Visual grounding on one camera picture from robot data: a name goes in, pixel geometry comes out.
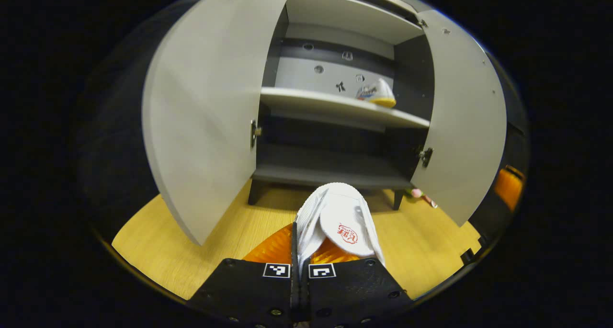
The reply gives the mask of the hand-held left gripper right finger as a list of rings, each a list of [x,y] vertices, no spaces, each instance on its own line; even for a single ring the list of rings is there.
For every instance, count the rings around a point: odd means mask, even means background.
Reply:
[[[359,258],[325,239],[301,278],[301,322],[308,328],[381,328],[415,305],[375,257]]]

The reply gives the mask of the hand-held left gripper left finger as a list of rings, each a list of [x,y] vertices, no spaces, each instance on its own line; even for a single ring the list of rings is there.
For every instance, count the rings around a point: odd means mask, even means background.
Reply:
[[[188,307],[236,328],[294,328],[300,320],[295,224],[256,247],[263,262],[223,259]]]

